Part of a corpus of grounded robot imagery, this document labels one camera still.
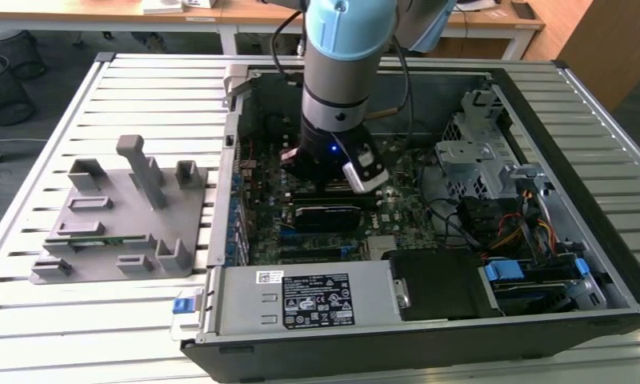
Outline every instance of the floor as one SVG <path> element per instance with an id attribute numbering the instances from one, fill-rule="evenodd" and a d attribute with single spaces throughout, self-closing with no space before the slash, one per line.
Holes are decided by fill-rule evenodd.
<path id="1" fill-rule="evenodd" d="M 0 127 L 0 139 L 47 138 L 59 116 L 75 93 L 87 72 L 90 62 L 99 51 L 146 53 L 127 33 L 113 33 L 114 39 L 105 40 L 101 33 L 85 32 L 83 44 L 71 44 L 74 37 L 67 32 L 33 32 L 38 40 L 38 51 L 47 73 L 23 82 L 23 87 L 37 106 L 38 113 L 24 123 Z M 170 54 L 219 54 L 219 39 L 214 34 L 162 34 Z M 255 53 L 253 41 L 241 41 L 239 52 Z M 640 144 L 640 84 L 613 113 L 616 120 Z M 0 219 L 15 195 L 23 178 L 38 156 L 42 142 L 0 142 L 3 160 L 0 163 Z"/>

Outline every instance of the barcode sticker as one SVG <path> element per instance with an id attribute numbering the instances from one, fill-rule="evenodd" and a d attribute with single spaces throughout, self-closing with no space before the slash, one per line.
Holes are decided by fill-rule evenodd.
<path id="1" fill-rule="evenodd" d="M 282 270 L 257 270 L 255 284 L 279 284 L 283 276 Z"/>

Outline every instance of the white metal grating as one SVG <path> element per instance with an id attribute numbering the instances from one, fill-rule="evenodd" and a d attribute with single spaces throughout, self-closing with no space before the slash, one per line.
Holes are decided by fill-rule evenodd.
<path id="1" fill-rule="evenodd" d="M 413 62 L 506 69 L 640 261 L 640 156 L 625 135 L 590 110 L 593 104 L 576 91 L 573 80 L 545 63 Z M 205 280 L 205 250 L 187 278 L 33 286 L 27 276 L 70 186 L 63 172 L 74 158 L 89 156 L 105 168 L 126 167 L 113 154 L 118 135 L 141 134 L 159 165 L 194 159 L 206 167 L 213 188 L 205 202 L 214 202 L 226 116 L 218 107 L 221 76 L 230 63 L 267 65 L 269 61 L 121 54 L 110 64 L 94 64 L 0 225 L 0 382 L 211 382 L 167 335 L 173 297 Z M 385 65 L 397 66 L 397 61 L 386 60 Z M 210 223 L 211 213 L 205 207 L 203 224 Z M 209 228 L 201 228 L 202 246 L 209 234 Z M 592 378 L 640 382 L 640 330 L 596 339 L 552 358 L 350 375 L 322 382 L 505 384 Z"/>

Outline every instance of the light blue robot arm segment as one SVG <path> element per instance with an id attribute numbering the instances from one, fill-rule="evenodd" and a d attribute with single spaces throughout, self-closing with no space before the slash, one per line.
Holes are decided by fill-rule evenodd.
<path id="1" fill-rule="evenodd" d="M 397 0 L 311 0 L 306 35 L 314 48 L 339 61 L 382 49 L 395 25 Z"/>

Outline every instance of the white label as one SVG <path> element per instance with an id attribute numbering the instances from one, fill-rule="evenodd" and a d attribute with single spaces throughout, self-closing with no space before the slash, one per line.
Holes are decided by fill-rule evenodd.
<path id="1" fill-rule="evenodd" d="M 255 284 L 279 284 L 283 276 L 282 270 L 257 270 Z"/>
<path id="2" fill-rule="evenodd" d="M 213 18 L 183 18 L 187 22 L 214 22 Z"/>

